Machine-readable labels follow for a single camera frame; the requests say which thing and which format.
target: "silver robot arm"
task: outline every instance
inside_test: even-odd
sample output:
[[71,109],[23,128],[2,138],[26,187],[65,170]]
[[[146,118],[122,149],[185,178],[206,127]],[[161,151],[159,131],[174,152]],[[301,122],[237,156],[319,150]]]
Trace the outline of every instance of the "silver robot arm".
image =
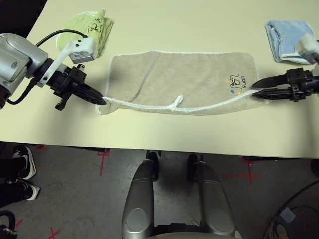
[[11,96],[21,81],[34,73],[48,59],[48,54],[28,40],[14,34],[0,35],[0,107]]
[[[68,43],[56,60],[25,38],[4,33],[0,34],[0,109],[6,102],[20,103],[28,92],[38,85],[48,85],[54,94],[61,97],[56,105],[62,110],[72,94],[99,105],[106,104],[102,94],[84,83],[84,65],[69,68],[62,64],[69,56],[74,64],[95,59],[95,41],[86,37]],[[15,92],[24,78],[33,78],[21,97],[13,102],[9,97]]]

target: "beige towel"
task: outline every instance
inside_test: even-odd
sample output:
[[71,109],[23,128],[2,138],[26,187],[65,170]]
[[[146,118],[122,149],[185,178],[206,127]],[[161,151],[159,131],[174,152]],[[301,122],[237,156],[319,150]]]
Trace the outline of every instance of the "beige towel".
[[246,110],[266,103],[251,96],[257,80],[247,53],[118,55],[107,78],[107,104],[96,110],[102,115],[117,108],[192,115]]

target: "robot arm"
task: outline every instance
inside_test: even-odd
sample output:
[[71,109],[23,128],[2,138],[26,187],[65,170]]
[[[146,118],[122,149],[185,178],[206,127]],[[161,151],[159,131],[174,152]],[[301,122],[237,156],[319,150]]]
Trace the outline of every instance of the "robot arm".
[[[296,44],[296,50],[309,63],[316,64],[315,68],[312,71],[305,71],[303,68],[290,69],[283,75],[261,79],[252,87],[264,89],[253,93],[253,96],[268,100],[289,99],[297,102],[313,93],[319,93],[319,42],[309,34],[305,34]],[[285,84],[289,84],[289,87],[274,88]]]
[[[45,51],[25,38],[10,33],[0,34],[0,109],[7,101],[11,104],[21,102],[33,86],[43,87],[46,84],[62,98],[56,105],[58,110],[65,107],[72,94],[91,103],[106,104],[100,92],[84,83],[86,74],[82,64],[72,69],[62,64],[68,55],[75,64],[94,60],[94,39],[89,37],[70,42],[53,61]],[[25,77],[33,79],[20,99],[10,101],[8,98]]]

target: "table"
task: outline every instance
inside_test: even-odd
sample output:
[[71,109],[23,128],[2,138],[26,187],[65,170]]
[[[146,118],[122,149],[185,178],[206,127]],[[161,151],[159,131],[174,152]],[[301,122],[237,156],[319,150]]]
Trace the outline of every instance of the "table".
[[[264,24],[305,20],[318,32],[318,0],[49,0],[28,39],[37,43],[73,15],[105,8],[114,26],[103,55],[86,63],[87,83],[103,92],[113,55],[148,50],[249,52],[260,77],[283,74],[297,64],[276,63]],[[55,40],[42,49],[56,58]],[[16,99],[25,81],[13,96]],[[85,147],[133,148],[273,157],[319,157],[319,101],[212,116],[145,113],[119,109],[99,116],[95,106],[71,97],[66,108],[49,87],[34,88],[0,112],[1,141]]]

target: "red tape mark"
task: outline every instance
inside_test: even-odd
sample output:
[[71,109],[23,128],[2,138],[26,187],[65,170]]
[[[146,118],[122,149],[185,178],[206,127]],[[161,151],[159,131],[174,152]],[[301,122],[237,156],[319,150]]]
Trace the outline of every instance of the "red tape mark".
[[20,224],[23,222],[23,220],[19,220],[16,224],[15,224],[15,228],[17,228],[18,226],[20,226]]
[[36,150],[46,150],[48,148],[48,145],[45,145],[43,147],[35,147]]
[[57,232],[54,232],[52,228],[50,228],[50,230],[51,230],[51,236],[49,236],[48,239],[55,239],[55,236],[60,233],[60,230],[58,230]]
[[303,232],[304,232],[304,238],[306,238],[306,231],[307,231],[307,221],[304,218],[303,219]]
[[100,176],[102,176],[103,168],[104,168],[104,157],[108,157],[110,155],[110,149],[106,153],[98,152],[98,156],[102,156],[101,167],[100,167]]
[[252,174],[251,174],[251,165],[253,165],[255,162],[254,161],[246,161],[244,156],[241,156],[241,161],[242,161],[242,163],[246,163],[247,164],[249,183],[253,184],[253,177],[252,177]]
[[109,156],[110,155],[110,149],[106,152],[106,153],[100,153],[100,152],[98,152],[98,156]]
[[243,174],[222,174],[223,177],[232,178],[259,178],[257,175],[243,175]]

